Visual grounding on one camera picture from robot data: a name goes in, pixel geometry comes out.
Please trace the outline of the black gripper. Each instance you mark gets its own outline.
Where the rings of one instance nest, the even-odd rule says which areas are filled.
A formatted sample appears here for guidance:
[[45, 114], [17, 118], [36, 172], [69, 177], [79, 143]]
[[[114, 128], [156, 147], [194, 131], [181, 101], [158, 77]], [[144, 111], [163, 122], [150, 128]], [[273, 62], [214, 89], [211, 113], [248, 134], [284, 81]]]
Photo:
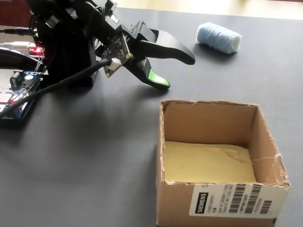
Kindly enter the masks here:
[[187, 65], [196, 62], [193, 53], [183, 43], [168, 32], [149, 29], [142, 20], [132, 27], [122, 24], [122, 32], [130, 52], [125, 68], [141, 82], [158, 90], [168, 90], [170, 83], [154, 72], [146, 57], [176, 59]]

